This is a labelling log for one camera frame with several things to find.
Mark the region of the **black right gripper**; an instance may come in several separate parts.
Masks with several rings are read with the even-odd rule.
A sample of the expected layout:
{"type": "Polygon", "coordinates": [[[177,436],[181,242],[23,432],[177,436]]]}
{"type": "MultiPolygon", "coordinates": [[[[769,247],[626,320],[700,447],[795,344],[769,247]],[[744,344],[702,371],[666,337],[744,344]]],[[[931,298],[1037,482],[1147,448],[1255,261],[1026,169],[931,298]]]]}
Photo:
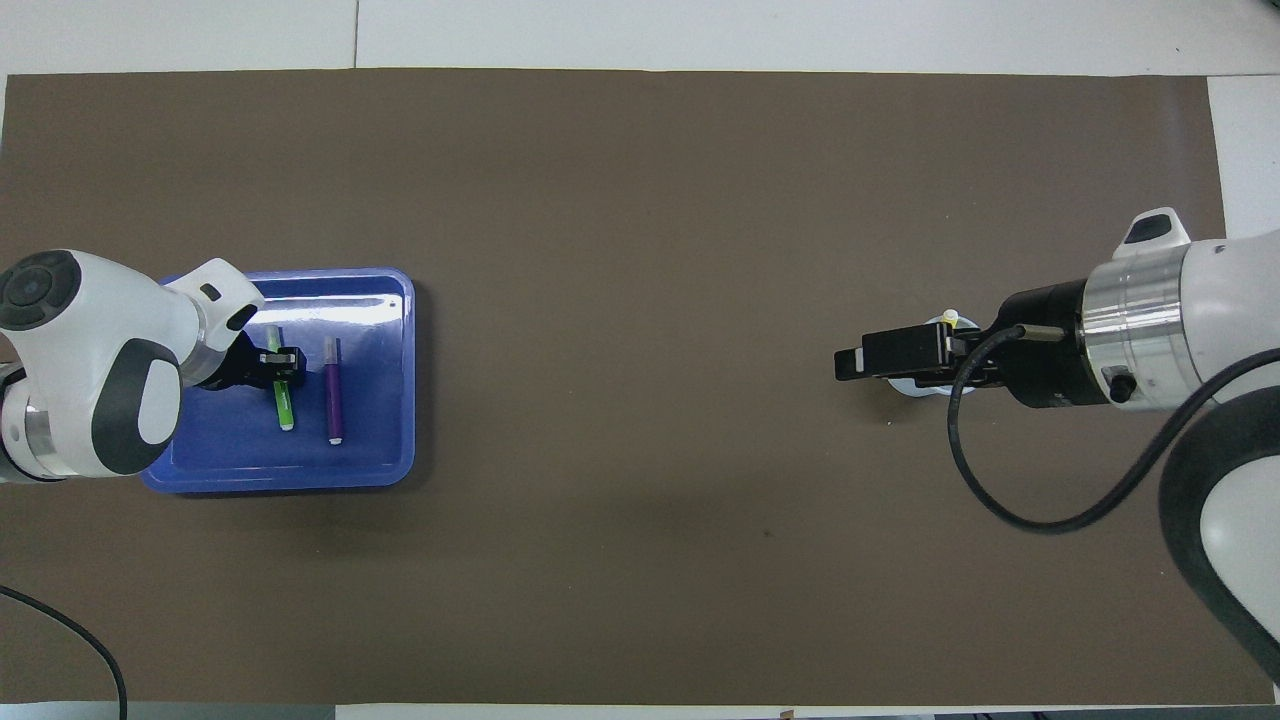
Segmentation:
{"type": "Polygon", "coordinates": [[[959,366],[983,336],[1014,325],[1056,327],[1055,342],[1019,340],[996,348],[966,377],[964,391],[1004,387],[1028,407],[1091,404],[1091,369],[1080,338],[1084,281],[1069,281],[1007,297],[991,327],[955,331],[925,323],[864,334],[861,345],[835,354],[835,379],[913,378],[920,386],[959,384],[959,366]]]}

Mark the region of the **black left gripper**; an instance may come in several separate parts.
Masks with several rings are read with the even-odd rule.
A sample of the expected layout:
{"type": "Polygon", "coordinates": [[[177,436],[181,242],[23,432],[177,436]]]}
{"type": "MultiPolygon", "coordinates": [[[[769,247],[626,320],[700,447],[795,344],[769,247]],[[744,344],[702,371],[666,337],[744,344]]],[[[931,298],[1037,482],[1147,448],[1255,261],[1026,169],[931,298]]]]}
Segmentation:
{"type": "Polygon", "coordinates": [[[305,365],[305,355],[297,347],[265,350],[259,347],[247,333],[241,332],[230,343],[219,366],[210,377],[196,386],[206,391],[223,391],[232,387],[251,387],[269,389],[271,383],[302,386],[305,372],[293,366],[264,365],[305,365]]]}

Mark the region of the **green marker pen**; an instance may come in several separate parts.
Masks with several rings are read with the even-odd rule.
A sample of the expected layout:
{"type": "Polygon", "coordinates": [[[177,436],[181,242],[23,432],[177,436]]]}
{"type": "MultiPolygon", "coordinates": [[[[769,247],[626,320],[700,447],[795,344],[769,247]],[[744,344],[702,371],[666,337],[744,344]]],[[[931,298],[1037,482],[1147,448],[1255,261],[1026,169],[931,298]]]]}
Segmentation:
{"type": "MultiPolygon", "coordinates": [[[[266,342],[268,350],[271,354],[278,354],[282,350],[282,328],[279,325],[266,325],[266,342]]],[[[294,411],[292,407],[291,389],[285,380],[274,380],[271,383],[273,398],[276,407],[276,421],[282,430],[291,432],[294,429],[294,411]]]]}

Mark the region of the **purple marker pen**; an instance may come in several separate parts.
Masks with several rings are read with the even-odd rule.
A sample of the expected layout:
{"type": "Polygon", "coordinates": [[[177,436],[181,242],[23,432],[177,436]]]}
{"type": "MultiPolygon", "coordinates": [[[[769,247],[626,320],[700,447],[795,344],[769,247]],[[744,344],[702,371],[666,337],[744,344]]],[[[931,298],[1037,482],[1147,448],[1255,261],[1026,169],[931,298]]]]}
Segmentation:
{"type": "Polygon", "coordinates": [[[340,446],[346,439],[340,383],[340,341],[334,336],[326,336],[324,340],[323,378],[328,443],[340,446]]]}

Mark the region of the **translucent plastic cup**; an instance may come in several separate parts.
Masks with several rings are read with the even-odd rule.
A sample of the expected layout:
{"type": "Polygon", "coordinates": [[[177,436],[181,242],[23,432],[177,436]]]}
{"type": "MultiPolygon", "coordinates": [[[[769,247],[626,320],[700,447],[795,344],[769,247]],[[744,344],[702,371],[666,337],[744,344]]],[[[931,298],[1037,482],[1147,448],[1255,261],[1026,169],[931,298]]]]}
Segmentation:
{"type": "MultiPolygon", "coordinates": [[[[927,320],[927,323],[937,323],[940,315],[929,318],[927,320]]],[[[956,327],[954,329],[955,331],[980,331],[980,327],[978,324],[975,324],[974,322],[972,322],[969,318],[960,315],[959,327],[956,327]]],[[[952,391],[951,386],[931,386],[931,387],[924,387],[924,386],[920,386],[918,383],[918,380],[915,380],[913,378],[890,378],[890,379],[887,379],[887,382],[890,383],[890,386],[896,392],[899,392],[900,395],[904,395],[906,397],[910,397],[910,398],[925,398],[925,397],[931,397],[931,396],[940,396],[940,397],[942,397],[942,396],[950,396],[950,393],[952,391]]]]}

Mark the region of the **blue plastic tray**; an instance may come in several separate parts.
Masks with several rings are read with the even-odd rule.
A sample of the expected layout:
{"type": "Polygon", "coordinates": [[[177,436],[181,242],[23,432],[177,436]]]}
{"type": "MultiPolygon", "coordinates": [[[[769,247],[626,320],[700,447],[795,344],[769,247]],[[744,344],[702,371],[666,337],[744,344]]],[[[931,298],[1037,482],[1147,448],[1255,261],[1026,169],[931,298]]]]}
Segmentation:
{"type": "Polygon", "coordinates": [[[307,360],[292,391],[294,429],[276,421],[268,389],[187,389],[172,443],[143,483],[169,495],[229,495],[392,486],[415,456],[416,297],[394,268],[253,272],[265,305],[247,324],[256,343],[265,327],[307,360]],[[326,438],[323,346],[340,341],[346,439],[326,438]]]}

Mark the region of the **brown table mat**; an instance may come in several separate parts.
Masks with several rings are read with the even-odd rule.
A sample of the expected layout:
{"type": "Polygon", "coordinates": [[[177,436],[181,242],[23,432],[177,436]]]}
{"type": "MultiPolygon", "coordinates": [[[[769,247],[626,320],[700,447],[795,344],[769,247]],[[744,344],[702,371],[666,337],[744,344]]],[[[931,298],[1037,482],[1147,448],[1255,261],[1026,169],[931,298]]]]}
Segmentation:
{"type": "Polygon", "coordinates": [[[353,493],[0,486],[0,584],[132,701],[1244,705],[1156,477],[1036,537],[867,332],[1225,236],[1206,79],[312,70],[19,76],[0,266],[396,266],[417,451],[353,493]]]}

